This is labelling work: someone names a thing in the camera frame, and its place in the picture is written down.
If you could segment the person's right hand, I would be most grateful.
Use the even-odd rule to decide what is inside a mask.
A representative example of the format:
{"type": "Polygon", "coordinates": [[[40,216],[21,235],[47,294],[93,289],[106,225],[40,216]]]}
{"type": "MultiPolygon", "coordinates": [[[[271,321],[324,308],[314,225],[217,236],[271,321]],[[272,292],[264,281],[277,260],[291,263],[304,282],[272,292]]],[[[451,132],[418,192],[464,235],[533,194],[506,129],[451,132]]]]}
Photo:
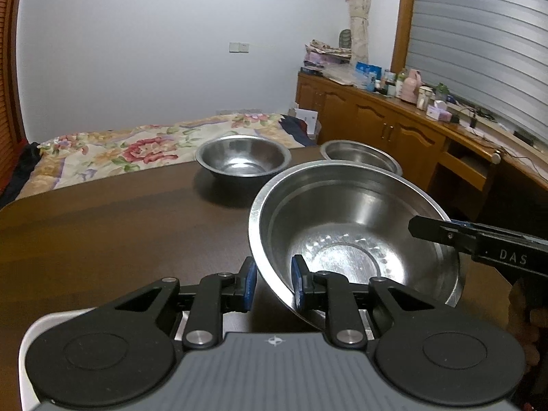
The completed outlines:
{"type": "Polygon", "coordinates": [[[526,371],[538,365],[543,358],[538,348],[540,331],[547,328],[547,310],[531,309],[519,281],[512,286],[509,296],[506,330],[520,343],[526,356],[526,371]]]}

